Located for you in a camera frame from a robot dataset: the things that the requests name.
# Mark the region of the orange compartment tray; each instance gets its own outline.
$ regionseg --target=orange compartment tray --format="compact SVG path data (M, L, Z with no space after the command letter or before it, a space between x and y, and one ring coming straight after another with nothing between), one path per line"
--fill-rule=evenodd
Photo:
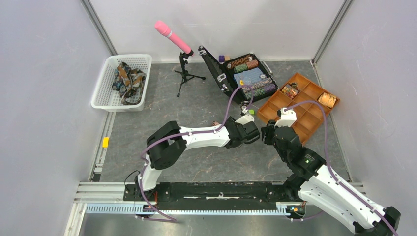
M285 85L297 82L299 92L294 99L287 97L282 89ZM308 78L296 73L290 78L261 108L259 108L256 116L264 123L268 123L269 120L278 120L277 111L283 107L290 107L302 101L317 101L323 92L330 93L311 82ZM339 104L340 99L337 98L336 103L332 108L322 105L326 116ZM303 104L294 108L297 114L297 121L293 124L292 128L298 134L302 144L307 142L316 129L323 123L323 115L316 105Z

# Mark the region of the microphone stand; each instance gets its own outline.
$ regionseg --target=microphone stand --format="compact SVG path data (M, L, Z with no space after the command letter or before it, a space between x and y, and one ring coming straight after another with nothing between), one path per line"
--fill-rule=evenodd
M179 91L178 91L177 97L179 97L179 93L181 92L182 85L187 83L189 80L191 80L193 78L200 78L202 80L206 79L205 77L201 77L201 76L197 76L197 75L191 75L191 74L188 73L188 70L185 69L185 65L188 64L188 61L187 61L188 57L192 56L193 54L194 54L193 50L191 50L189 54L186 54L185 52L179 53L179 63L181 64L182 71L177 71L177 70L174 70L174 71L176 73L181 74L182 81L181 81L181 85L179 86Z

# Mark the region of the laundry basket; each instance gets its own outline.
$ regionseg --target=laundry basket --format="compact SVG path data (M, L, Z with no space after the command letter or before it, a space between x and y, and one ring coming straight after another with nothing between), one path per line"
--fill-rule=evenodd
M146 74L142 99L136 105L123 105L121 103L119 91L112 89L115 80L115 69L121 62L127 63L132 69L138 68ZM103 109L108 112L139 112L143 110L151 64L152 57L148 54L127 54L107 58L101 69L100 77L94 90L94 95L91 100L92 107ZM138 98L139 91L133 97L128 98L128 101L137 101Z

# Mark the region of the gray floor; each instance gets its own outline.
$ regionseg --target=gray floor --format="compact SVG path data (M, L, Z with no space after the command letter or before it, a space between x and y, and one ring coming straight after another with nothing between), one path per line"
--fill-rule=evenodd
M268 65L279 86L296 72L317 83L308 61L274 61ZM213 121L223 120L229 98L221 93L206 65L187 65L190 73L207 79L196 78L186 83L180 98L177 98L177 92L181 77L173 72L174 69L180 70L179 64L153 64L144 110L116 114L101 182L123 182L130 172L140 170L143 161L139 153L146 147L146 138L166 122L176 120L180 126L205 127ZM257 111L266 100L255 102L253 109ZM239 106L233 104L229 115L238 118L239 114ZM257 117L255 120L259 129L265 125ZM331 164L344 179L348 179L333 125L328 120ZM322 125L306 146L324 156L323 142ZM164 170L159 181L285 181L289 175L291 171L275 149L259 140L238 149L204 147L188 150L172 167Z

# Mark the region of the white robotic arm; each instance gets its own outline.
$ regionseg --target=white robotic arm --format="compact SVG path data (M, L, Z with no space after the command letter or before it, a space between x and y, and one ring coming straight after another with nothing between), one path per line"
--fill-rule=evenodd
M216 130L221 124L203 128L177 128L176 122L175 124L169 122L167 125L163 126L148 139L148 145L152 143L152 140L157 140L172 134L172 131L188 133L188 135L184 135L177 140L169 140L166 143L161 143L156 148L151 149L153 153L147 153L146 159L150 164L146 164L145 166L142 181L144 191L154 189L162 171L172 166L182 152L186 150L209 146L237 148L243 143L254 142L260 137L259 131L254 123L254 118L250 114L246 114L237 120L230 117L226 121L226 124L218 131ZM167 155L163 154L163 150L168 150L170 147L176 148L167 151Z
M303 147L298 135L291 128L297 119L296 113L293 110L285 111L283 108L278 115L278 121L269 121L261 131L264 143L273 145L281 160L293 171L284 183L286 196L292 200L301 199L316 205L355 235L392 235L391 230L376 213L383 213L382 217L396 229L400 218L399 211L391 206L384 208L361 194L345 180L333 178L332 174L335 177L338 174L333 169L330 173L326 161L321 156ZM206 146L238 148L242 144L258 140L261 136L254 118L247 114L238 120L229 117L224 126L204 128L179 127L175 121L171 121L150 136L147 144L152 145L157 140L176 133L188 135L159 143L147 153L146 158L149 162L145 164L142 179L144 191L154 189L162 171L172 166L186 150Z

